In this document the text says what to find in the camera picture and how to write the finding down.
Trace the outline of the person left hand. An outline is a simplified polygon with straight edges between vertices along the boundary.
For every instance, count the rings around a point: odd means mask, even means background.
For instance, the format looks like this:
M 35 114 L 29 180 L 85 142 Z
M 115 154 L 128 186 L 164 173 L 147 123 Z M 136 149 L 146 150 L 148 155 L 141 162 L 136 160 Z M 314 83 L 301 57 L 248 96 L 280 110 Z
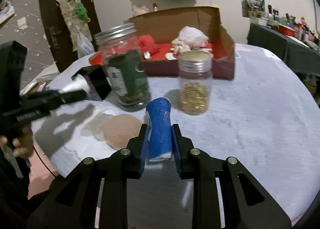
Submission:
M 31 124 L 27 124 L 22 128 L 23 135 L 19 138 L 15 138 L 12 141 L 13 155 L 15 157 L 20 157 L 22 159 L 29 159 L 34 152 L 34 141 L 33 132 L 31 129 Z M 9 155 L 7 153 L 6 145 L 8 144 L 8 139 L 5 136 L 1 136 L 1 159 L 9 160 Z

